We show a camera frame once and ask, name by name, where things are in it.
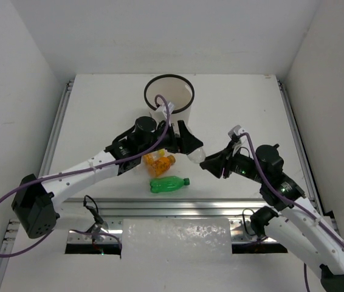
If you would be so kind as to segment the clear bottle blue label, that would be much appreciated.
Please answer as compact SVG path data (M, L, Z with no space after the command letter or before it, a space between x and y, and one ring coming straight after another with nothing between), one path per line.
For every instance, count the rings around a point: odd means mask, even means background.
M204 149L202 147L199 147L190 154L188 154L187 158L195 164L200 164L205 161L206 154Z

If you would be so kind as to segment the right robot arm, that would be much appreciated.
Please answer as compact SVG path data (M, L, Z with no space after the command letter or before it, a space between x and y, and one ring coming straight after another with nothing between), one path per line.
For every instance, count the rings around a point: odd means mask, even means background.
M250 216L253 235L278 241L314 272L325 291L344 291L344 239L283 172L278 145L261 145L251 157L241 154L239 145L231 141L206 157L201 168L217 178L236 173L260 183L267 204Z

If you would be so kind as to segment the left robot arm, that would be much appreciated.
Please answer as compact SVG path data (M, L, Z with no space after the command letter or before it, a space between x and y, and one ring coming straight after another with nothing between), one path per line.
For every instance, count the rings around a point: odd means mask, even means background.
M111 145L76 166L42 178L24 177L12 209L28 237L36 239L48 234L61 218L58 208L64 201L104 179L137 167L143 155L160 149L190 155L203 146L183 120L177 126L175 130L165 121L157 123L149 116L142 116Z

